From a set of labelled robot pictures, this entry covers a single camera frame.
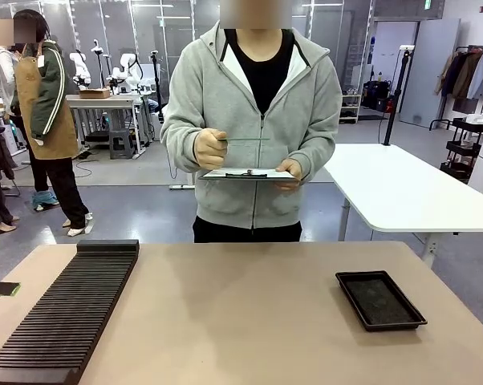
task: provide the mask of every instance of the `cardboard box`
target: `cardboard box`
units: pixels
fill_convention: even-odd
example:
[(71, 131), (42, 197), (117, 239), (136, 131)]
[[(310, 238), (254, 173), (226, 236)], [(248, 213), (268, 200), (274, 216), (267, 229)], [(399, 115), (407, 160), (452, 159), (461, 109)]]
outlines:
[(97, 88), (95, 90), (80, 90), (80, 99), (107, 99), (110, 97), (109, 88)]

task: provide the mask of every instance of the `black t-shirt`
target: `black t-shirt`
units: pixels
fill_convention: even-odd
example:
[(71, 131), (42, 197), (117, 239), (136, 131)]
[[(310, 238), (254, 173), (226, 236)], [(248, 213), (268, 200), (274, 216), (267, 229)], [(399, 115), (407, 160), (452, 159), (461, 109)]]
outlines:
[(254, 62), (238, 46), (236, 30), (225, 30), (225, 38), (249, 80), (259, 111), (265, 114), (288, 76), (295, 37), (291, 30), (282, 30), (278, 53), (265, 62)]

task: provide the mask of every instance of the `striped sleeve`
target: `striped sleeve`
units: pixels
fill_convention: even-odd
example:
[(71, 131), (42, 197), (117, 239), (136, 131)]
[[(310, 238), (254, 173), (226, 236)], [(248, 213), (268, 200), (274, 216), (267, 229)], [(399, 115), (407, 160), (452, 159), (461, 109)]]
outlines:
[(65, 98), (66, 75), (62, 57), (52, 48), (44, 50), (44, 67), (39, 68), (42, 81), (39, 97), (31, 113), (31, 136), (43, 140), (51, 130)]

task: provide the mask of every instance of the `white paper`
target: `white paper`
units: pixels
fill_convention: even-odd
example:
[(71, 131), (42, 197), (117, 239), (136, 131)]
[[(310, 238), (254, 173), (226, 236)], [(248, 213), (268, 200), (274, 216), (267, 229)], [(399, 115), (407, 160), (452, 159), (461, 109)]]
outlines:
[[(274, 168), (251, 168), (251, 170), (253, 176), (266, 175), (268, 180), (295, 179), (288, 171), (279, 172), (275, 171)], [(225, 178), (226, 174), (244, 176), (246, 173), (247, 168), (220, 168), (218, 170), (208, 172), (202, 177), (202, 179)]]

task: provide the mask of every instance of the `hoodie cuff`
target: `hoodie cuff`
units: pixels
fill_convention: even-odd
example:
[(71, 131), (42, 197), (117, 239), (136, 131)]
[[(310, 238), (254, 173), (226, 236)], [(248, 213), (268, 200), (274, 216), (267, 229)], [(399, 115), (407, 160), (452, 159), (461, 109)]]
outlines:
[(195, 148), (195, 139), (197, 138), (197, 135), (199, 135), (200, 131), (195, 131), (191, 132), (186, 136), (185, 143), (183, 146), (183, 150), (185, 152), (185, 157), (187, 160), (193, 163), (194, 166), (198, 166), (197, 163), (197, 158), (195, 157), (195, 151), (193, 149)]
[(302, 180), (305, 180), (311, 173), (311, 161), (309, 158), (300, 152), (296, 152), (288, 157), (290, 159), (297, 160), (300, 163), (300, 167), (302, 169)]

